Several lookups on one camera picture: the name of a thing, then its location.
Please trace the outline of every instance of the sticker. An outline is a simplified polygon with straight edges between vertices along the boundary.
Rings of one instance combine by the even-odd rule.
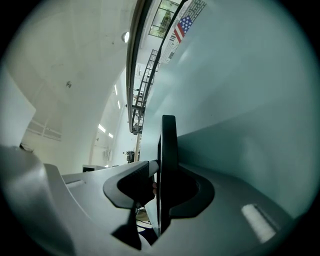
[[[202,0],[189,0],[183,5],[169,30],[168,35],[171,36],[167,36],[163,43],[166,47],[161,51],[161,64],[171,61],[179,44],[205,6],[206,3]]]

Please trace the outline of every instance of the ceiling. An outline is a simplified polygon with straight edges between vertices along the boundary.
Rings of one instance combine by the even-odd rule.
[[[41,4],[17,33],[6,64],[36,108],[34,121],[62,132],[62,117],[75,87],[115,52],[126,48],[132,0],[50,0]],[[71,81],[71,88],[66,83]]]
[[[77,145],[84,136],[92,141],[126,65],[121,35],[130,30],[135,5],[135,0],[48,0],[27,18],[4,64],[36,108],[31,131]],[[87,123],[90,129],[83,128]]]

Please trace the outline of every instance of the white wall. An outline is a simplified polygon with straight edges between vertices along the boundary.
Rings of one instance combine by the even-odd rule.
[[[124,71],[120,75],[117,85],[119,87],[119,92],[121,93],[120,97],[122,97],[123,100],[127,101],[126,69],[124,69]],[[137,136],[133,135],[129,131],[128,120],[128,109],[126,107],[123,107],[121,110],[120,121],[117,125],[114,145],[112,147],[112,160],[108,162],[109,167],[126,164],[128,161],[126,155],[124,155],[123,152],[133,151],[136,147]]]
[[[89,163],[92,138],[114,89],[115,78],[125,66],[126,53],[123,49],[96,66],[70,103],[69,112],[62,121],[61,150],[58,152],[57,164],[61,173],[77,173],[82,165]]]
[[[109,96],[109,99],[105,105],[101,120],[99,122],[105,128],[105,132],[96,128],[96,136],[94,138],[94,145],[92,146],[92,156],[90,157],[90,165],[106,166],[110,164],[108,161],[108,154],[112,159],[115,141],[118,137],[119,125],[121,122],[121,116],[123,109],[126,109],[126,69],[124,69],[115,83],[116,90],[113,88]]]

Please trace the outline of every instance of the american flag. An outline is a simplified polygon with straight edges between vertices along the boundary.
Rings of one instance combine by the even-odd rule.
[[[192,25],[192,20],[190,19],[190,16],[183,17],[176,28],[174,29],[174,34],[176,38],[179,41],[179,44],[181,43],[182,38],[184,38],[185,34],[188,32]]]

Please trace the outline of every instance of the window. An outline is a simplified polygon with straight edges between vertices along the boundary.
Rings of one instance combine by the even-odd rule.
[[[178,6],[177,3],[170,0],[162,0],[154,16],[149,35],[164,38]]]

